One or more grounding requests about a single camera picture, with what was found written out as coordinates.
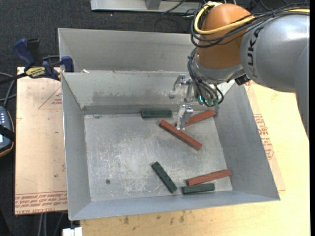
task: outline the gray metal box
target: gray metal box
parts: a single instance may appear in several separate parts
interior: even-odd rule
[[[161,129],[160,118],[141,118],[142,109],[169,109],[165,120],[176,122],[185,92],[168,93],[189,75],[188,34],[59,29],[59,45],[75,64],[62,76],[71,220],[279,200],[244,87],[233,85],[214,118],[186,128],[200,151]],[[178,186],[173,194],[155,161]],[[215,180],[215,192],[182,195],[187,178],[223,169],[232,175]]]

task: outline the bin floor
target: bin floor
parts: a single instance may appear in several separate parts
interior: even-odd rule
[[[165,120],[175,123],[176,114]],[[92,202],[179,195],[186,179],[226,169],[212,118],[184,131],[203,144],[199,151],[160,128],[160,120],[142,119],[140,114],[85,115]],[[177,185],[173,194],[151,168],[156,161]],[[232,190],[229,177],[213,183],[216,191]]]

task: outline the gray carpet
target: gray carpet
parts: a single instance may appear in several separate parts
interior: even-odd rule
[[[236,1],[246,7],[251,0]],[[275,9],[284,6],[285,2],[305,0],[262,1],[266,7]],[[258,4],[252,12],[261,11],[267,9]],[[58,28],[186,32],[189,24],[189,20],[174,14],[161,16],[158,13],[92,12],[90,0],[0,0],[0,72],[14,75],[16,67],[24,65],[12,51],[13,44],[20,38],[39,38],[43,56],[58,54]],[[0,98],[5,97],[8,86],[0,86]],[[15,98],[8,102],[7,108],[15,121]],[[37,235],[40,215],[15,216],[13,212],[14,156],[13,150],[0,158],[0,236],[7,235],[8,231],[15,236],[34,236]],[[47,235],[53,235],[60,217],[60,213],[48,213]],[[64,215],[60,229],[69,226],[67,215]]]

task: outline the blue clamp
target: blue clamp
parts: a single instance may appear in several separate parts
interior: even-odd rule
[[[24,73],[31,78],[49,78],[53,80],[60,80],[60,73],[50,66],[49,62],[44,61],[42,66],[34,66],[35,60],[27,48],[27,41],[25,38],[17,41],[13,46],[13,52],[17,57],[26,62]]]
[[[63,56],[61,58],[61,62],[64,65],[65,72],[70,72],[70,73],[74,72],[74,65],[73,65],[72,59],[69,56]]]

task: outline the yellow cable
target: yellow cable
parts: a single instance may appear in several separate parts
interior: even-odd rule
[[[243,20],[240,20],[240,21],[237,21],[237,22],[234,22],[234,23],[231,23],[229,25],[222,26],[222,27],[219,27],[219,28],[216,28],[216,29],[212,29],[212,30],[201,30],[201,29],[199,29],[198,22],[199,22],[199,19],[200,19],[201,15],[204,13],[204,11],[207,8],[209,8],[209,7],[214,7],[214,6],[219,5],[219,4],[221,4],[221,3],[209,2],[209,3],[207,3],[206,5],[204,5],[201,8],[201,10],[198,12],[198,14],[196,16],[196,19],[195,19],[195,22],[194,22],[194,25],[193,25],[196,32],[198,32],[199,34],[210,35],[210,34],[214,34],[214,33],[217,33],[219,31],[222,31],[222,30],[227,30],[227,29],[230,29],[230,28],[233,28],[233,27],[244,25],[248,21],[250,21],[253,18],[255,18],[255,16],[249,16],[249,17],[247,17],[247,18],[245,18]],[[306,13],[309,13],[310,9],[292,9],[292,10],[288,10],[288,12],[306,12]]]

